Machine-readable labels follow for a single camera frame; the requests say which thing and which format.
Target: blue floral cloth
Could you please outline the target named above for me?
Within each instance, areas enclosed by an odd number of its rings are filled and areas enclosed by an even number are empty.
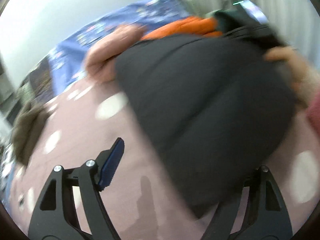
[[[86,75],[81,62],[87,50],[113,32],[119,24],[145,25],[149,33],[188,16],[190,14],[182,0],[143,0],[108,13],[84,26],[49,52],[48,61],[55,95]]]

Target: orange cloth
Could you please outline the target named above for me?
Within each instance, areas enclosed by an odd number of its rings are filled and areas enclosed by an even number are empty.
[[[177,33],[218,37],[222,35],[222,32],[215,31],[217,24],[217,20],[214,18],[203,19],[200,17],[190,16],[186,19],[178,20],[156,29],[143,36],[142,40],[160,39]]]

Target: bed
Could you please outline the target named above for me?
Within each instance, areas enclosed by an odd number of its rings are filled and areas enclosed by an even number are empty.
[[[132,12],[128,13],[129,19],[122,18],[126,10]],[[81,66],[88,48],[117,24],[148,24],[151,31],[190,13],[183,0],[144,0],[117,12],[116,17],[115,12],[108,14],[59,43],[28,75],[25,84],[30,94],[45,103],[51,116],[28,167],[16,164],[10,173],[12,183],[6,191],[11,216],[27,234],[36,200],[54,166],[80,166],[121,137],[124,157],[111,186],[101,193],[120,237],[200,239],[215,209],[200,220],[194,219],[172,187],[116,82],[95,84]],[[320,199],[320,145],[303,112],[297,114],[286,139],[266,165],[284,196],[295,233]],[[73,191],[81,228],[90,233],[79,189],[74,187]],[[247,196],[244,189],[233,232],[241,227]]]

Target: black cloth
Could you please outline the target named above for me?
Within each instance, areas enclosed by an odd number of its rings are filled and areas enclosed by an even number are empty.
[[[295,96],[257,46],[173,35],[118,56],[117,79],[197,217],[280,144]]]

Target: silver screw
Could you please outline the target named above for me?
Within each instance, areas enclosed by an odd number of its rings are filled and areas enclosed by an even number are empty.
[[[62,167],[61,165],[57,165],[55,166],[55,168],[53,169],[55,172],[61,171]]]
[[[96,162],[94,160],[88,160],[85,165],[87,165],[87,167],[92,167]]]
[[[262,167],[261,167],[261,170],[262,170],[263,172],[268,172],[268,171],[269,171],[269,168],[268,168],[267,166],[262,166]]]

